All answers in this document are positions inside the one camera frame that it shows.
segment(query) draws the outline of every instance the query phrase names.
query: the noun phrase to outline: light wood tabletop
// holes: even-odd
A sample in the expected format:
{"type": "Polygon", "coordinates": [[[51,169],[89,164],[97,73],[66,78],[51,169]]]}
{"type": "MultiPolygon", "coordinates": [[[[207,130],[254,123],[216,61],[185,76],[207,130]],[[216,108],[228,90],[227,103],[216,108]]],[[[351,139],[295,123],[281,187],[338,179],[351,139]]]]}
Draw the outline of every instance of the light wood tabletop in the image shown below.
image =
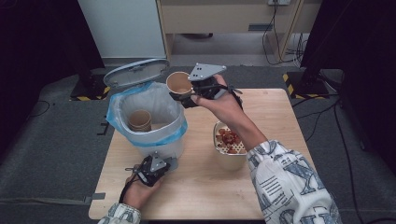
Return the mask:
{"type": "MultiPolygon", "coordinates": [[[[267,138],[301,152],[315,167],[286,92],[281,89],[240,91],[244,111],[267,138]]],[[[185,116],[189,127],[183,136],[184,151],[177,160],[178,168],[165,175],[162,187],[141,210],[142,219],[263,219],[248,164],[230,172],[214,160],[216,117],[202,107],[185,109],[185,116]]],[[[125,168],[142,160],[138,150],[115,131],[96,188],[96,193],[105,193],[106,197],[92,201],[91,219],[102,218],[118,201],[125,179],[131,175],[125,168]]]]}

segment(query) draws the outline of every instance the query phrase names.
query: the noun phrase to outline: trash can lid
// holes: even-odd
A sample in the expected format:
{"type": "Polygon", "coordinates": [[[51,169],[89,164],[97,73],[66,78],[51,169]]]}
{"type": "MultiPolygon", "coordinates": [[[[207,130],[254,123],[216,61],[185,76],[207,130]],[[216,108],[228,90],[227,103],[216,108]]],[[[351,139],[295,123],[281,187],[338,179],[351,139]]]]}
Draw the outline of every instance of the trash can lid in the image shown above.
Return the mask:
{"type": "Polygon", "coordinates": [[[165,59],[148,59],[129,63],[107,73],[103,81],[110,88],[135,86],[162,76],[169,64],[165,59]]]}

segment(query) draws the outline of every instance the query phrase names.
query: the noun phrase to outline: trash can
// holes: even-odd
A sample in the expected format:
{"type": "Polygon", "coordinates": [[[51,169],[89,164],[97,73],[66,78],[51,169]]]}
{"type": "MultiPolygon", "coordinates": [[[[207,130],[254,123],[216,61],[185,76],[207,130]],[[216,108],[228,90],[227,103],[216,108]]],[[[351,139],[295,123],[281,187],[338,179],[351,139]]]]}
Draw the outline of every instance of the trash can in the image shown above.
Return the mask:
{"type": "Polygon", "coordinates": [[[169,67],[165,59],[150,59],[114,69],[104,77],[112,89],[128,88],[111,96],[106,120],[145,158],[158,152],[162,158],[179,158],[182,137],[188,124],[184,108],[169,95],[166,84],[155,82],[169,67]],[[151,115],[151,131],[134,132],[128,127],[129,116],[136,110],[151,115]]]}

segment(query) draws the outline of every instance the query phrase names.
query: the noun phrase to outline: wall outlet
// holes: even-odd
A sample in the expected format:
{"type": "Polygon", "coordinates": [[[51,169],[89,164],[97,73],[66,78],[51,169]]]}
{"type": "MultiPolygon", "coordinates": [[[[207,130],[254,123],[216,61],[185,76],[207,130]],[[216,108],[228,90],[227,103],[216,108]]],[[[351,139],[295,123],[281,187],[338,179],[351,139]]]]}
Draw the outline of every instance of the wall outlet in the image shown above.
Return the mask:
{"type": "Polygon", "coordinates": [[[290,0],[268,0],[268,5],[274,6],[275,2],[278,6],[288,6],[290,5],[290,0]]]}

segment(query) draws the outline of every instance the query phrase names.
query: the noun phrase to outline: gray carpet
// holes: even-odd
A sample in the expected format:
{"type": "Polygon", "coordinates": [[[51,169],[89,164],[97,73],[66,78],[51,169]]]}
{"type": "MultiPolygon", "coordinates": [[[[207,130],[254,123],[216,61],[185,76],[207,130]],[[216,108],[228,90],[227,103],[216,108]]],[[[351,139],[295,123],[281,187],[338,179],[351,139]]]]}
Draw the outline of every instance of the gray carpet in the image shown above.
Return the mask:
{"type": "MultiPolygon", "coordinates": [[[[191,69],[172,67],[166,75],[191,69]]],[[[223,75],[236,88],[286,89],[282,75],[296,70],[295,67],[230,66],[223,75]]],[[[94,193],[114,129],[109,127],[105,135],[99,134],[105,129],[108,97],[103,101],[69,101],[77,80],[77,76],[68,77],[42,90],[39,100],[49,104],[37,103],[32,115],[39,116],[26,121],[0,167],[1,199],[82,201],[94,193]]],[[[296,117],[325,109],[336,100],[337,96],[306,101],[294,107],[296,117]]],[[[290,101],[294,105],[301,100],[290,101]]],[[[367,223],[380,217],[396,218],[396,177],[375,153],[360,149],[359,138],[339,106],[337,115],[352,163],[363,220],[367,223]]],[[[359,223],[352,201],[347,156],[333,110],[321,114],[315,129],[317,116],[299,119],[299,123],[305,139],[315,131],[307,144],[318,174],[334,196],[344,223],[359,223]]],[[[0,223],[96,223],[89,219],[88,211],[88,205],[0,204],[0,223]]]]}

